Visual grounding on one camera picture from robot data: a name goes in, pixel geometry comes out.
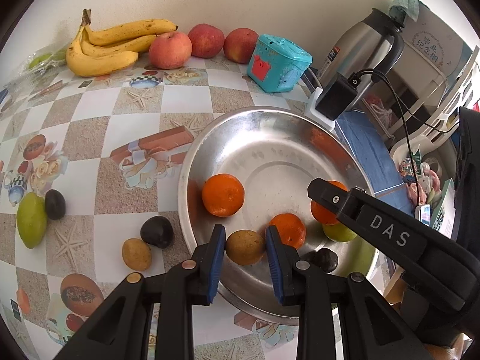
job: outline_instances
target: metal plate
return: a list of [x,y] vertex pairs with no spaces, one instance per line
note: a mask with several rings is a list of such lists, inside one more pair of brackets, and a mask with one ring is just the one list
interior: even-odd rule
[[[202,204],[203,183],[217,173],[236,176],[245,188],[243,207],[229,218],[208,214]],[[243,229],[263,232],[275,215],[292,212],[307,227],[300,256],[328,247],[339,258],[333,274],[359,271],[368,278],[376,249],[360,237],[348,243],[330,241],[310,213],[307,187],[317,177],[372,194],[355,159],[306,118],[271,107],[244,108],[217,118],[191,145],[178,183],[178,213],[188,249],[193,252],[208,242],[216,223],[225,226],[227,237]],[[274,296],[266,255],[249,266],[239,266],[225,255],[218,290],[228,302],[259,319],[298,324],[299,308],[282,307]]]

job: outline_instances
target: teal box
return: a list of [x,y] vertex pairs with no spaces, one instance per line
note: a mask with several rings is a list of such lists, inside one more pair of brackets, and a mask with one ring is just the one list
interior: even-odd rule
[[267,93],[288,92],[311,64],[311,55],[294,42],[260,35],[247,74]]

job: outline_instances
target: screw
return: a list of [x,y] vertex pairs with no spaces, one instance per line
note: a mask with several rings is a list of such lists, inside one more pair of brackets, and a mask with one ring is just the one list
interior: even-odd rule
[[182,262],[181,267],[183,269],[193,269],[197,266],[197,263],[192,260],[192,259],[186,259],[184,262]]
[[365,280],[365,276],[360,272],[352,272],[350,274],[350,279],[352,279],[356,283],[361,283],[363,280]]
[[138,283],[142,277],[138,272],[133,272],[127,276],[127,281],[129,283]]
[[308,263],[308,261],[304,261],[303,259],[298,260],[295,263],[295,266],[302,271],[306,271],[308,268],[310,268],[310,264]]

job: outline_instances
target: mandarin orange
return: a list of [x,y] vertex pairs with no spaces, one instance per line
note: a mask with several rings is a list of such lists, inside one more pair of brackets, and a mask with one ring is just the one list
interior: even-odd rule
[[[330,180],[328,182],[336,187],[342,188],[344,191],[348,191],[347,187],[345,187],[345,185],[343,185],[340,181]],[[315,200],[312,200],[310,203],[310,211],[313,217],[324,225],[331,226],[338,223],[337,218],[335,218],[335,214],[318,204]]]
[[282,243],[298,249],[305,242],[307,229],[295,214],[285,213],[273,217],[268,226],[277,226]]
[[241,209],[245,200],[245,190],[236,177],[220,173],[205,182],[202,200],[210,214],[224,218]]

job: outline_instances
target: red apple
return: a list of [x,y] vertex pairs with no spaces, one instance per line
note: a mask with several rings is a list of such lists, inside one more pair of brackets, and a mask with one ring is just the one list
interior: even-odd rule
[[212,58],[223,47],[225,36],[217,27],[210,24],[197,24],[188,33],[191,40],[191,54],[200,58]]
[[160,69],[176,69],[191,56],[190,38],[183,32],[167,32],[159,35],[150,45],[150,63]]
[[225,56],[238,64],[248,64],[257,44],[258,34],[249,28],[237,28],[229,33],[223,44]]

